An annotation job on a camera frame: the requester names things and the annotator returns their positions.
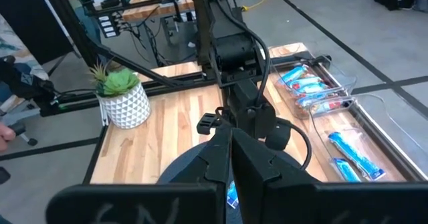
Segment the white geometric planter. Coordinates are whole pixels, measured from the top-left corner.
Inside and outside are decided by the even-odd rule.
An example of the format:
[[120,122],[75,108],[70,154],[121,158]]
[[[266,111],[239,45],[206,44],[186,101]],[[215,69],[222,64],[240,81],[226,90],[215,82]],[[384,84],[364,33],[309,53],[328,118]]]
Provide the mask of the white geometric planter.
[[113,124],[119,128],[137,127],[150,116],[150,104],[141,84],[123,96],[98,99]]

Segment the gray floor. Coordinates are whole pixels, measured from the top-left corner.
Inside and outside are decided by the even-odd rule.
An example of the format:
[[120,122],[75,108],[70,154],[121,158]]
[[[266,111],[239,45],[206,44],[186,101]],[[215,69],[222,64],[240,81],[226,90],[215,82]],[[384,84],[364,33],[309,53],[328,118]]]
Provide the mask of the gray floor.
[[[240,5],[251,5],[258,1],[238,0]],[[428,59],[428,14],[414,11],[391,12],[372,0],[291,1],[392,80],[428,75],[428,67],[425,66]],[[244,19],[266,45],[301,41],[314,54],[330,54],[334,64],[344,73],[356,75],[357,87],[382,83],[282,0],[266,1],[244,13]],[[156,31],[157,22],[152,27]],[[180,58],[177,56],[180,50],[169,50],[162,38],[163,33],[160,33],[159,49],[170,54],[168,58]],[[106,39],[104,44],[142,65],[155,67],[154,64],[141,60],[127,34],[117,39]],[[49,69],[52,63],[44,66]],[[51,79],[59,90],[84,88],[89,86],[87,73],[88,69],[82,60],[70,54]],[[428,83],[406,86],[404,89],[428,105],[425,87],[428,88]],[[424,143],[428,137],[425,131],[428,126],[426,118],[392,90],[371,94],[383,98],[394,120],[421,148],[428,149]],[[428,173],[425,152],[402,134],[397,134],[397,127],[391,125],[388,116],[379,111],[379,102],[368,101],[363,104],[401,148]],[[29,119],[25,121],[27,133],[39,140],[39,144],[32,148],[96,137],[101,126],[98,115],[99,109],[94,108],[49,118]],[[10,144],[10,149],[5,154],[30,148],[17,139]],[[14,224],[44,223],[43,210],[48,200],[60,189],[82,182],[93,149],[94,146],[85,146],[0,163],[12,175],[11,180],[0,186],[0,214]]]

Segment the succulent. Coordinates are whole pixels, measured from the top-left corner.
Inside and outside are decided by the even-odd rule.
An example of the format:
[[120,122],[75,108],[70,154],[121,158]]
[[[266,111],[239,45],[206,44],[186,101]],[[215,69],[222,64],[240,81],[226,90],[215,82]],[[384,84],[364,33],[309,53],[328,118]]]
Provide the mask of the succulent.
[[95,67],[90,68],[96,82],[105,82],[107,80],[106,67],[102,64],[96,64]]
[[91,68],[91,73],[96,82],[97,95],[105,98],[126,94],[140,83],[138,77],[126,68],[106,75],[105,68],[97,65],[95,68]]

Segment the clear plastic bin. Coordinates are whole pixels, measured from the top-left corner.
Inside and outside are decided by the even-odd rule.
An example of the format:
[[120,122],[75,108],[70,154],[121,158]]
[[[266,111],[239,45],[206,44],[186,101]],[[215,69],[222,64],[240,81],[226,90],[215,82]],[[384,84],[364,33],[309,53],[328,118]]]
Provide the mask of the clear plastic bin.
[[[344,74],[332,64],[328,56],[321,55],[317,60],[304,60],[288,68],[281,65],[271,67],[270,78],[296,118],[309,118],[308,108],[312,102],[347,96],[355,86],[356,76]],[[302,68],[305,69],[303,74],[302,71],[296,71]]]
[[[382,128],[363,106],[375,113]],[[410,181],[412,173],[425,176],[397,143],[420,146],[389,116],[378,96],[360,94],[314,102],[308,128],[328,181]],[[394,133],[395,140],[384,130]],[[420,153],[428,158],[422,148]]]

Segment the butcher block tabletop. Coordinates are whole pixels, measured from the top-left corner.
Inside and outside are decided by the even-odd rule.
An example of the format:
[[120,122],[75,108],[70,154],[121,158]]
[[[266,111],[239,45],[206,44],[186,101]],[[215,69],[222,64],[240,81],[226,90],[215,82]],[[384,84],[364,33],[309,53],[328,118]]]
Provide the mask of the butcher block tabletop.
[[[140,3],[148,0],[130,0],[130,3]],[[179,0],[178,6],[180,12],[194,9],[192,0]],[[122,16],[125,21],[142,21],[150,14],[151,16],[175,14],[175,8],[172,3],[167,4],[152,4],[144,7],[136,7],[134,9],[126,10]]]
[[[296,51],[307,51],[302,43],[271,47],[270,54],[282,57]],[[157,68],[155,71],[165,76],[178,76],[200,71],[196,63],[189,62]],[[273,74],[267,82],[265,97],[273,104],[280,118],[290,120],[305,132],[309,131],[309,121],[293,116],[287,104],[274,86]],[[156,183],[163,171],[181,154],[198,144],[208,141],[210,136],[197,133],[196,125],[204,113],[214,113],[222,105],[221,90],[217,85],[195,88],[150,97],[152,112],[148,120],[140,126],[123,130],[109,125],[90,183],[92,184],[149,184]],[[353,126],[359,123],[351,114],[331,115],[325,118],[326,125],[347,122]],[[383,181],[406,181],[398,168],[386,154],[368,139],[364,150],[371,153],[373,162],[386,169]],[[312,160],[306,169],[309,174],[323,182],[340,181],[330,162],[326,147],[320,141],[312,143]],[[298,162],[306,157],[306,145],[302,137],[292,131],[285,151]]]

